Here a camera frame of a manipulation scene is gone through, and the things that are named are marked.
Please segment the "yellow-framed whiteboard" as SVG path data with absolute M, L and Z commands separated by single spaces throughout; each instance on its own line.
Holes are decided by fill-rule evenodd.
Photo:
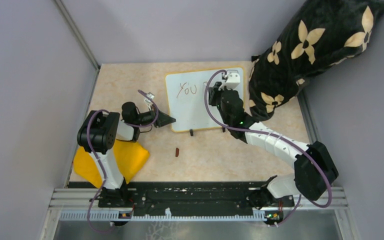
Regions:
M 218 69 L 214 68 L 175 72 L 165 76 L 169 115 L 176 119 L 176 122 L 171 124 L 173 132 L 220 127 L 208 115 L 204 101 L 206 84 L 216 71 Z

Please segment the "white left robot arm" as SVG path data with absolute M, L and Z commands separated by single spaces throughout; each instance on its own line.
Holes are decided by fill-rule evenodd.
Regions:
M 143 168 L 150 152 L 138 139 L 141 128 L 161 128 L 176 119 L 160 111 L 155 104 L 140 112 L 129 101 L 121 113 L 92 110 L 77 134 L 78 150 L 74 156 L 74 172 L 96 188 L 113 190 L 110 200 L 118 207 L 129 203 L 130 193 L 121 188 Z

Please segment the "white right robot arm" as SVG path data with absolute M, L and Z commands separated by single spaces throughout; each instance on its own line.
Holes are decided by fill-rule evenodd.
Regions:
M 317 201 L 324 193 L 333 198 L 332 183 L 339 172 L 327 147 L 319 142 L 304 143 L 286 137 L 253 119 L 243 107 L 236 90 L 221 88 L 222 83 L 205 88 L 204 104 L 216 107 L 222 121 L 217 124 L 227 129 L 237 140 L 260 147 L 292 167 L 293 173 L 274 176 L 268 180 L 261 199 L 267 206 L 275 206 L 282 197 L 303 195 Z

